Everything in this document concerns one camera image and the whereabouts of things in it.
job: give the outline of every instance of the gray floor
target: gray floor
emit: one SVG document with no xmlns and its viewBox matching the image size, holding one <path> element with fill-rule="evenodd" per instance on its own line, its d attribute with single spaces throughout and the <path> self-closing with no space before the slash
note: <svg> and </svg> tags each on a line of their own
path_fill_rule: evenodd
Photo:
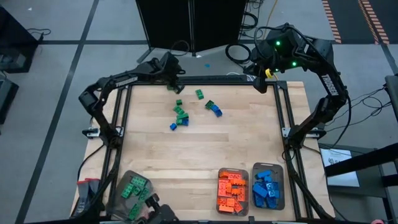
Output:
<svg viewBox="0 0 398 224">
<path fill-rule="evenodd" d="M 46 40 L 79 40 L 92 3 L 93 0 L 0 0 L 0 4 L 25 28 L 51 29 L 52 33 L 45 37 Z M 260 22 L 266 22 L 272 4 L 273 1 L 265 1 Z M 332 38 L 320 1 L 279 0 L 269 25 L 277 26 L 285 22 L 293 23 L 304 34 Z M 99 0 L 88 40 L 144 40 L 144 37 L 134 1 Z M 29 73 L 9 76 L 20 88 L 6 123 L 1 126 L 0 167 L 9 170 L 0 175 L 5 180 L 0 183 L 0 220 L 3 223 L 15 222 L 76 49 L 76 45 L 41 45 Z M 389 49 L 398 59 L 398 46 L 390 45 Z M 134 68 L 136 60 L 146 50 L 146 45 L 84 46 L 26 222 L 68 218 L 75 193 L 77 168 L 86 147 L 81 130 L 87 128 L 89 120 L 77 96 L 99 77 Z M 378 45 L 335 45 L 334 50 L 335 64 L 352 99 L 382 87 L 384 76 L 392 75 Z M 246 54 L 241 49 L 231 51 L 240 57 Z M 160 57 L 162 53 L 162 50 L 155 50 L 149 58 Z M 224 48 L 200 52 L 199 55 L 200 58 L 180 58 L 187 75 L 241 73 L 240 67 L 226 58 Z M 325 95 L 315 74 L 305 73 L 299 68 L 281 74 L 279 78 L 305 82 L 311 109 Z M 383 91 L 377 97 L 382 102 L 388 102 Z M 370 112 L 368 108 L 358 105 L 353 109 L 353 122 L 365 118 Z M 346 119 L 347 116 L 338 119 L 328 129 L 344 125 Z M 321 142 L 333 143 L 340 131 L 328 133 Z M 348 128 L 340 144 L 383 147 L 397 142 L 397 131 L 392 108 L 385 108 L 379 116 Z M 394 171 L 391 166 L 385 168 L 389 174 Z M 397 189 L 391 190 L 396 202 L 397 192 Z M 337 209 L 352 221 L 369 222 L 385 218 L 378 199 L 332 195 L 332 200 Z"/>
</svg>

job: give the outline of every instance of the wooden table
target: wooden table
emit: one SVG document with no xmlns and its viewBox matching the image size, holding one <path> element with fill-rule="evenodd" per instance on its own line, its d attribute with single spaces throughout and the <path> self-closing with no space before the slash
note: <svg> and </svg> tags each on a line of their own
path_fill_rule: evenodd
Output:
<svg viewBox="0 0 398 224">
<path fill-rule="evenodd" d="M 288 82 L 288 87 L 294 119 L 298 124 L 310 114 L 307 97 L 302 82 Z M 197 89 L 202 89 L 205 99 L 198 100 Z M 283 92 L 279 92 L 285 125 L 289 126 Z M 108 121 L 112 118 L 115 99 L 116 91 L 113 91 L 104 108 Z M 182 99 L 182 108 L 189 113 L 190 125 L 171 131 L 169 126 L 175 122 L 173 107 L 177 99 Z M 205 109 L 208 100 L 221 108 L 222 117 L 217 118 L 212 111 Z M 118 121 L 121 121 L 123 104 L 122 101 Z M 99 139 L 89 140 L 85 155 L 101 144 Z M 314 139 L 307 139 L 305 145 L 318 149 Z M 279 164 L 284 168 L 285 208 L 281 211 L 266 210 L 250 203 L 249 215 L 259 221 L 295 220 L 282 151 L 272 87 L 262 95 L 252 86 L 186 86 L 181 94 L 176 95 L 164 86 L 134 86 L 118 179 L 127 170 L 147 177 L 152 181 L 160 202 L 169 204 L 180 220 L 247 220 L 248 217 L 222 215 L 216 211 L 218 169 L 229 167 L 251 173 L 255 162 Z M 301 153 L 308 189 L 326 212 L 334 216 L 320 155 L 306 149 Z M 81 180 L 101 177 L 104 155 L 105 149 L 86 162 L 81 170 Z M 301 214 L 306 217 L 298 187 L 297 192 Z M 108 201 L 108 194 L 109 188 L 104 194 L 104 204 Z"/>
</svg>

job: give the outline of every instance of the metal bracket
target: metal bracket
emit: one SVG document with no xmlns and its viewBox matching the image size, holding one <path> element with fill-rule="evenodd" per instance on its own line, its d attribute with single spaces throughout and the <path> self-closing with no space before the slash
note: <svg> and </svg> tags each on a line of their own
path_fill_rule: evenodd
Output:
<svg viewBox="0 0 398 224">
<path fill-rule="evenodd" d="M 123 127 L 116 127 L 116 130 L 118 131 L 120 137 L 123 136 L 124 134 L 124 128 Z M 97 138 L 100 136 L 100 129 L 99 128 L 94 128 L 94 127 L 89 127 L 86 130 L 81 131 L 88 139 L 93 139 Z"/>
<path fill-rule="evenodd" d="M 282 135 L 283 137 L 287 137 L 289 135 L 290 128 L 282 128 Z M 306 138 L 321 138 L 321 135 L 319 134 L 320 130 L 318 128 L 313 128 L 305 137 Z"/>
</svg>

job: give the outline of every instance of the white paper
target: white paper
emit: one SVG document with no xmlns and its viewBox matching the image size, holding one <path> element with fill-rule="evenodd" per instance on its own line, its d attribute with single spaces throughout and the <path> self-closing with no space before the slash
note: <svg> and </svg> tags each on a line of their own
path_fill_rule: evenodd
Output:
<svg viewBox="0 0 398 224">
<path fill-rule="evenodd" d="M 322 160 L 325 167 L 335 164 L 337 162 L 351 159 L 351 152 L 342 149 L 321 149 Z M 329 186 L 344 186 L 344 187 L 359 187 L 358 177 L 356 172 L 349 172 L 334 177 L 328 177 Z"/>
</svg>

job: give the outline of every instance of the bin of orange lego bricks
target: bin of orange lego bricks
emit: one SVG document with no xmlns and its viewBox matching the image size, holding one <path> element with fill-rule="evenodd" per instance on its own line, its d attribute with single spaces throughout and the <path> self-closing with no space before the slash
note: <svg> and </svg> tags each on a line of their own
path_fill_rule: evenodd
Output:
<svg viewBox="0 0 398 224">
<path fill-rule="evenodd" d="M 245 216 L 249 213 L 249 174 L 246 170 L 221 168 L 218 171 L 217 212 Z"/>
</svg>

